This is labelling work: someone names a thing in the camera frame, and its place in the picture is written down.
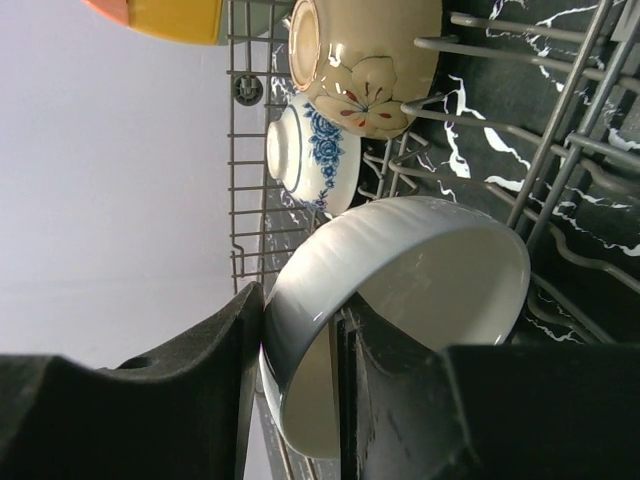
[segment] blue floral pattern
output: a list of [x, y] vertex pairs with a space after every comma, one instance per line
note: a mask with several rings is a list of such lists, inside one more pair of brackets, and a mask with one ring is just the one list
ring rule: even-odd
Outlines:
[[320, 172], [325, 180], [325, 188], [318, 192], [318, 197], [313, 201], [303, 202], [303, 206], [311, 210], [326, 210], [329, 190], [335, 187], [340, 156], [344, 154], [344, 150], [340, 148], [340, 140], [343, 139], [342, 132], [340, 128], [320, 115], [309, 102], [305, 103], [303, 107], [306, 110], [304, 117], [311, 119], [312, 135], [309, 142], [313, 147], [313, 159], [320, 167]]

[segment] flower petal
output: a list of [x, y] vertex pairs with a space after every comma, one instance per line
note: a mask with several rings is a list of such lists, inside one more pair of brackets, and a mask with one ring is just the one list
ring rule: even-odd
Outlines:
[[357, 91], [351, 80], [351, 70], [344, 65], [329, 66], [324, 70], [322, 88], [332, 98], [350, 102], [353, 106], [360, 106], [362, 110], [362, 98], [358, 98]]
[[369, 110], [367, 121], [379, 130], [401, 130], [409, 125], [409, 119], [400, 110], [402, 103], [390, 101]]
[[351, 102], [336, 99], [328, 95], [320, 95], [315, 100], [316, 109], [325, 117], [338, 125], [358, 126], [365, 121], [366, 114]]
[[352, 82], [369, 107], [391, 99], [398, 77], [391, 57], [368, 57], [353, 68]]

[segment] wall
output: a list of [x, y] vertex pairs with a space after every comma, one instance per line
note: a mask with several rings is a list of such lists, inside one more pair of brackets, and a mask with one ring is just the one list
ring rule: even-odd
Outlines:
[[114, 367], [231, 298], [227, 56], [0, 3], [0, 352]]

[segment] marble surface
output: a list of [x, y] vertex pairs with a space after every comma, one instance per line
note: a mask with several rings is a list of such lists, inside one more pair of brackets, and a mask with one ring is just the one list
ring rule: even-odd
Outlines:
[[[595, 0], [462, 0], [445, 1], [447, 11], [469, 13], [483, 18], [535, 23], [569, 30], [584, 30], [595, 8]], [[614, 12], [623, 7], [623, 1], [615, 2]], [[608, 22], [607, 28], [613, 28]], [[549, 40], [535, 35], [516, 35], [484, 29], [468, 29], [449, 26], [449, 32], [461, 38], [462, 43], [503, 49], [514, 52], [571, 61], [577, 45]], [[611, 54], [611, 48], [596, 51], [590, 59], [593, 66], [602, 68]], [[635, 74], [640, 65], [640, 53], [635, 51], [625, 71]], [[286, 46], [277, 48], [273, 57], [276, 71], [287, 71]], [[456, 55], [443, 55], [438, 69], [434, 90], [446, 93], [440, 111], [487, 118], [521, 126], [542, 134], [554, 103], [564, 87], [565, 75], [535, 67], [500, 60], [486, 60]], [[286, 101], [294, 93], [285, 78], [273, 79], [271, 84], [276, 101]], [[562, 125], [559, 141], [575, 129], [584, 109], [589, 105], [594, 85], [581, 82], [573, 96], [572, 114]], [[593, 138], [607, 141], [628, 151], [640, 151], [640, 108], [635, 96], [616, 87], [600, 116]], [[521, 189], [530, 168], [535, 147], [510, 134], [491, 129], [478, 129], [455, 124], [420, 121], [415, 131], [428, 139], [433, 147], [419, 158], [421, 168], [464, 178], [494, 183], [512, 192]], [[369, 142], [368, 146], [381, 151], [383, 144]], [[371, 172], [363, 166], [363, 182], [371, 180]], [[609, 165], [611, 171], [623, 172], [627, 178], [637, 173], [624, 171], [620, 165]], [[536, 207], [550, 185], [530, 199]], [[468, 187], [459, 188], [447, 182], [424, 183], [424, 194], [435, 195], [462, 202], [483, 210], [499, 220], [506, 220], [508, 208], [486, 192]], [[272, 190], [269, 207], [295, 206], [283, 191]], [[612, 194], [593, 183], [582, 168], [577, 168], [565, 187], [563, 196], [554, 209], [553, 223], [567, 237], [570, 248], [585, 257], [606, 260], [635, 278], [640, 277], [640, 200], [630, 196]], [[268, 229], [310, 226], [308, 212], [279, 212], [267, 219]], [[305, 238], [304, 234], [267, 236], [271, 250], [295, 248]], [[616, 340], [640, 339], [640, 327], [636, 316], [640, 310], [639, 296], [613, 281], [602, 272], [584, 271], [573, 267], [554, 253], [552, 245], [545, 263], [539, 265], [540, 274], [560, 288], [577, 305], [587, 311]], [[267, 270], [281, 268], [286, 255], [273, 256]], [[265, 282], [267, 290], [275, 275]], [[562, 307], [544, 292], [539, 292], [539, 303], [548, 311], [568, 315]], [[546, 323], [526, 312], [516, 326], [512, 340], [520, 343], [546, 341], [583, 343], [572, 329]], [[299, 471], [296, 478], [314, 478], [309, 465], [296, 460]], [[321, 474], [315, 478], [338, 478], [336, 466], [314, 464]]]

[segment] bowl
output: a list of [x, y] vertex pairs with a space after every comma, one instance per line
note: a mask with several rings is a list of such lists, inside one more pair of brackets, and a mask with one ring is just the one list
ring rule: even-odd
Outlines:
[[266, 143], [269, 174], [295, 200], [331, 216], [349, 208], [358, 185], [360, 137], [327, 121], [298, 94], [269, 125]]
[[[227, 45], [227, 0], [84, 0], [105, 17], [140, 33], [180, 43]], [[276, 5], [274, 20], [293, 7]], [[251, 25], [245, 25], [243, 3], [234, 9], [234, 35], [258, 37], [269, 30], [270, 6], [251, 4]]]
[[427, 97], [439, 54], [416, 37], [439, 37], [441, 0], [298, 0], [289, 30], [292, 80], [326, 118], [387, 140], [415, 119], [403, 102]]
[[339, 456], [328, 323], [354, 292], [439, 351], [503, 342], [529, 277], [515, 232], [440, 199], [374, 201], [320, 227], [280, 272], [265, 310], [260, 368], [287, 443], [309, 457]]

